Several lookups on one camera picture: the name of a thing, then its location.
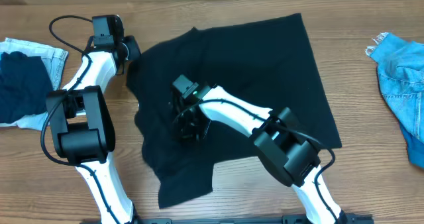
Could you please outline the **black t-shirt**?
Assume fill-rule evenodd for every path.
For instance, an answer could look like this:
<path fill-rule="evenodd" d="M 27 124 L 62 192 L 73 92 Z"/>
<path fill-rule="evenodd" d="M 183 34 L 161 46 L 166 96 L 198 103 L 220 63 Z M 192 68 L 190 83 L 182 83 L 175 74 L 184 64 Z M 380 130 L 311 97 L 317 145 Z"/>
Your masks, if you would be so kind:
<path fill-rule="evenodd" d="M 193 28 L 148 49 L 127 72 L 139 103 L 134 121 L 144 138 L 142 157 L 160 181 L 160 208 L 210 193 L 216 163 L 256 155 L 246 136 L 219 122 L 209 123 L 203 137 L 178 140 L 171 85 L 182 75 L 253 105 L 287 107 L 303 132 L 330 148 L 342 145 L 301 15 Z"/>

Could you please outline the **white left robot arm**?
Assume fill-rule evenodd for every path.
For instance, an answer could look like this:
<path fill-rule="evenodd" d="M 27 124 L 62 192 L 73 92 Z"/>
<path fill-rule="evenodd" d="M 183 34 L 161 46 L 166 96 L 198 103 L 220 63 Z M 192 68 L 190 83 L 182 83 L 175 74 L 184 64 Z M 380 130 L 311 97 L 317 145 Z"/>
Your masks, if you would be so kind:
<path fill-rule="evenodd" d="M 126 62 L 139 58 L 133 36 L 89 39 L 82 64 L 71 82 L 46 99 L 56 158 L 73 166 L 85 180 L 100 212 L 100 223 L 140 223 L 115 167 L 116 137 L 105 102 L 109 81 Z"/>

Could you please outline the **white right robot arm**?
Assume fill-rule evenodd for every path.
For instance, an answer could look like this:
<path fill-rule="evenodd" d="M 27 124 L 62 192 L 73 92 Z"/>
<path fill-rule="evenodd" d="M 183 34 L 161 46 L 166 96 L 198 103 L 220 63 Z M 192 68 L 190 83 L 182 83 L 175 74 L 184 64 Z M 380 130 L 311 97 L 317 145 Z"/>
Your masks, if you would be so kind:
<path fill-rule="evenodd" d="M 346 223 L 322 177 L 335 159 L 321 165 L 319 152 L 324 145 L 301 130 L 290 109 L 258 107 L 221 86 L 194 83 L 173 85 L 171 90 L 178 112 L 174 121 L 184 125 L 183 132 L 202 133 L 197 123 L 201 117 L 229 126 L 249 139 L 271 176 L 293 188 L 310 223 Z"/>

